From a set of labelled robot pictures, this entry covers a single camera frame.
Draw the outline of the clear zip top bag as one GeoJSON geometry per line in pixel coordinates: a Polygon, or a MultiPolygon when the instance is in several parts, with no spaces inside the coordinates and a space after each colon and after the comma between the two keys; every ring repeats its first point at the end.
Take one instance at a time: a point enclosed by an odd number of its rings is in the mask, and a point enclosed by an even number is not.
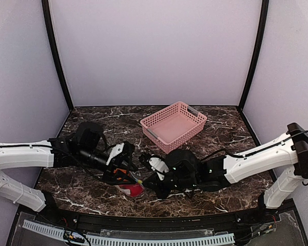
{"type": "Polygon", "coordinates": [[[129,197],[140,196],[144,192],[142,181],[137,179],[131,172],[128,172],[128,177],[136,183],[130,183],[129,179],[123,179],[121,184],[116,184],[114,186],[129,197]]]}

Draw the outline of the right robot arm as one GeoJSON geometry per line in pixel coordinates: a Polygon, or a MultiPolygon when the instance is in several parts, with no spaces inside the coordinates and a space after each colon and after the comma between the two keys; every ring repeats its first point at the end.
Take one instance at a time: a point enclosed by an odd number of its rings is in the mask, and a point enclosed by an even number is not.
{"type": "Polygon", "coordinates": [[[154,172],[143,185],[159,199],[167,198],[172,190],[216,192],[255,174],[285,167],[258,199],[259,209],[276,210],[308,180],[308,130],[291,123],[287,132],[274,140],[237,154],[221,149],[199,160],[190,150],[175,149],[165,158],[144,153],[139,161],[154,172]]]}

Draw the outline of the red toy fruit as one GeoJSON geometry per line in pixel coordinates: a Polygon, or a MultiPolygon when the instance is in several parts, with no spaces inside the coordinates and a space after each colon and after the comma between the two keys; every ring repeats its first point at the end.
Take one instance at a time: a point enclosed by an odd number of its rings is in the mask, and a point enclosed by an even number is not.
{"type": "Polygon", "coordinates": [[[130,197],[138,197],[144,192],[144,187],[140,184],[126,185],[126,194],[130,197]]]}

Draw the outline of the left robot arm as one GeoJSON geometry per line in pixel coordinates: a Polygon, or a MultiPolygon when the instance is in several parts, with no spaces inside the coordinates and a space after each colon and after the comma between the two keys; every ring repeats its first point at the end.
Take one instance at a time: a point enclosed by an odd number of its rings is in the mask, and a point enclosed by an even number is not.
{"type": "Polygon", "coordinates": [[[100,182],[117,186],[129,196],[142,193],[142,182],[133,172],[134,145],[127,141],[108,146],[102,126],[94,122],[79,124],[67,137],[32,143],[0,143],[0,197],[44,213],[56,208],[49,192],[35,190],[18,182],[5,169],[79,166],[100,182]]]}

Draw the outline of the orange toy fruit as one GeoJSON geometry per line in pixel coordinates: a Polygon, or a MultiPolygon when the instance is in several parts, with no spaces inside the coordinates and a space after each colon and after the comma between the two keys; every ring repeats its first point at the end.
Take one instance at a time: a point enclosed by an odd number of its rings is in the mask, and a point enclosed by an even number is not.
{"type": "Polygon", "coordinates": [[[115,169],[113,173],[114,178],[116,178],[117,180],[124,180],[127,177],[127,172],[123,169],[115,169]]]}

